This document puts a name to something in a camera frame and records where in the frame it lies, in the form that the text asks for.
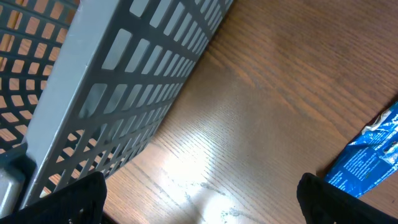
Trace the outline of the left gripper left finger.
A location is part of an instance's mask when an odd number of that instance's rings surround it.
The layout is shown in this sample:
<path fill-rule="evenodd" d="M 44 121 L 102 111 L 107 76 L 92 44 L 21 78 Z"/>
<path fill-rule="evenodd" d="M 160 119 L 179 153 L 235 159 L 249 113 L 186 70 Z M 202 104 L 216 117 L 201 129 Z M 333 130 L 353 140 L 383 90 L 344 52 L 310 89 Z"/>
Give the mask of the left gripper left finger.
<path fill-rule="evenodd" d="M 107 196 L 102 172 L 94 172 L 28 207 L 1 224 L 101 223 Z"/>

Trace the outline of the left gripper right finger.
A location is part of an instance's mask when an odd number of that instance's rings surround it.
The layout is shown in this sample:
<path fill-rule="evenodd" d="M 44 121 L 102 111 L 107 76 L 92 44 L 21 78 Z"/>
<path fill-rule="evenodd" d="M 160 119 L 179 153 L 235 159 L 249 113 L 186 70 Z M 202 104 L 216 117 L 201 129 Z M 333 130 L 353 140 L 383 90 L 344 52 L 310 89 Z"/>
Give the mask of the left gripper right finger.
<path fill-rule="evenodd" d="M 397 218 L 308 172 L 298 183 L 297 200 L 305 221 L 310 224 L 397 224 Z"/>

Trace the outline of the blue snack bar wrapper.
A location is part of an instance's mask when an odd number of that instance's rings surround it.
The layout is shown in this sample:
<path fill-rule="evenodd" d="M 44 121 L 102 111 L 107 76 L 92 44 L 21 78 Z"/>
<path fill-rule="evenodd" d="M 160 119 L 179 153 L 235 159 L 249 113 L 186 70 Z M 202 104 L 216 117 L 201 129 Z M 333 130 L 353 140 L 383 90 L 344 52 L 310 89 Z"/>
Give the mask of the blue snack bar wrapper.
<path fill-rule="evenodd" d="M 325 181 L 358 198 L 397 171 L 397 103 L 345 146 Z"/>

